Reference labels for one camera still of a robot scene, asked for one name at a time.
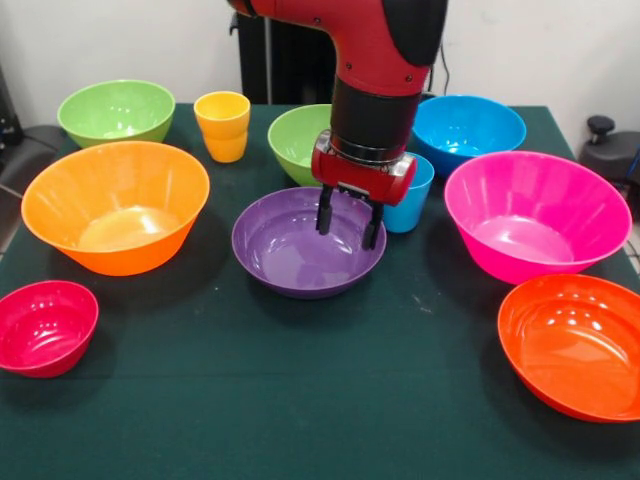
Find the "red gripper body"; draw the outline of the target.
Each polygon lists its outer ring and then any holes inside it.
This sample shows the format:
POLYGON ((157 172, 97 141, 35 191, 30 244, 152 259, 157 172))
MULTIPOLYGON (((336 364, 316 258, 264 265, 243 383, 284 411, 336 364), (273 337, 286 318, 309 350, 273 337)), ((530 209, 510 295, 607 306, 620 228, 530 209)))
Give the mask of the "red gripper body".
POLYGON ((406 196, 417 172, 416 157, 403 152, 389 164, 359 163, 331 143, 331 131, 317 137, 311 160, 313 177, 331 188, 343 188, 372 202, 396 206, 406 196))

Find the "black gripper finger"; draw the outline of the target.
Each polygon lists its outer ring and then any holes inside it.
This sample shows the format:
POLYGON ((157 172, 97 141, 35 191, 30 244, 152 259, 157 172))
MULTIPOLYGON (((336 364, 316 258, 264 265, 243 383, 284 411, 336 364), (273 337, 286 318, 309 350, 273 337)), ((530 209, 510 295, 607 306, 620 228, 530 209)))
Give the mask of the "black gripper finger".
POLYGON ((373 250, 376 247, 379 231, 382 225, 384 207, 382 204, 371 200, 366 200, 365 203, 371 207, 371 218, 363 233, 362 249, 373 250))
POLYGON ((316 218, 316 230, 320 235, 327 235, 330 229, 332 218, 331 196, 333 188, 323 185, 319 197, 319 204, 316 218))

